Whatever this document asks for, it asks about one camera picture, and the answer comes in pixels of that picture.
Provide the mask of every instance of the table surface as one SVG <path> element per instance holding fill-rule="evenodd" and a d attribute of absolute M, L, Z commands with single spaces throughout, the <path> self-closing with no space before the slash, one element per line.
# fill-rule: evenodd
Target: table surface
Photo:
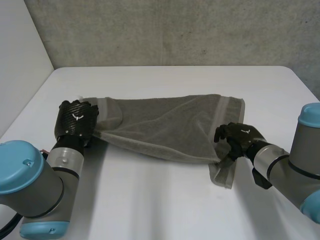
<path fill-rule="evenodd" d="M 38 149 L 55 144 L 63 100 L 220 94 L 245 101 L 244 123 L 290 151 L 303 105 L 318 102 L 282 66 L 66 67 L 55 70 L 0 139 Z M 240 159 L 232 189 L 211 183 L 207 165 L 162 161 L 95 140 L 87 150 L 68 240 L 295 240 L 320 226 L 273 187 L 254 184 Z M 0 206 L 0 228 L 13 211 Z M 6 240 L 19 239 L 19 228 Z"/>

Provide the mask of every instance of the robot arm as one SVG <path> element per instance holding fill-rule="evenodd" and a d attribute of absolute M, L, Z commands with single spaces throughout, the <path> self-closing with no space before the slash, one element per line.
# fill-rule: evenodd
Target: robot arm
<path fill-rule="evenodd" d="M 68 229 L 98 107 L 88 102 L 64 101 L 59 107 L 56 144 L 47 161 L 30 143 L 0 145 L 0 204 L 22 215 L 20 235 L 25 239 L 61 238 Z"/>
<path fill-rule="evenodd" d="M 290 154 L 266 142 L 253 126 L 241 123 L 218 127 L 214 141 L 220 139 L 226 139 L 231 146 L 224 161 L 247 157 L 258 186 L 274 186 L 304 215 L 320 223 L 320 103 L 302 108 Z"/>

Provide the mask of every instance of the cable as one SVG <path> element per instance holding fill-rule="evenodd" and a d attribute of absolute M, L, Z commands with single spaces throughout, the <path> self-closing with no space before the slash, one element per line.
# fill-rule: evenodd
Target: cable
<path fill-rule="evenodd" d="M 20 220 L 22 219 L 22 216 L 17 213 L 14 215 L 14 217 L 11 219 L 10 222 L 7 223 L 1 230 L 0 230 L 0 240 L 4 239 L 6 236 L 8 236 L 18 225 Z"/>

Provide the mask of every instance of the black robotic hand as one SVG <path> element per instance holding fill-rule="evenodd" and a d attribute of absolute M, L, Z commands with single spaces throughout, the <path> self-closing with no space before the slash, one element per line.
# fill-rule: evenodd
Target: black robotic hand
<path fill-rule="evenodd" d="M 87 101 L 63 101 L 55 123 L 55 138 L 59 142 L 67 136 L 69 142 L 72 138 L 73 142 L 86 146 L 94 133 L 98 114 L 98 106 L 91 106 Z"/>
<path fill-rule="evenodd" d="M 214 142 L 218 143 L 220 139 L 226 139 L 231 146 L 231 151 L 227 157 L 232 161 L 247 156 L 247 150 L 254 141 L 265 140 L 254 126 L 233 122 L 230 122 L 228 125 L 223 124 L 216 128 Z"/>

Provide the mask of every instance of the gray towel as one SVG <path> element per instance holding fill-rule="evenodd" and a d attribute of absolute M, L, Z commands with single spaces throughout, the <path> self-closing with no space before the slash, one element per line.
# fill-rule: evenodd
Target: gray towel
<path fill-rule="evenodd" d="M 230 150 L 226 141 L 214 143 L 221 124 L 242 123 L 245 102 L 217 94 L 173 98 L 85 98 L 98 105 L 94 136 L 149 156 L 192 164 L 209 164 L 211 181 L 231 188 L 236 164 L 217 163 Z"/>

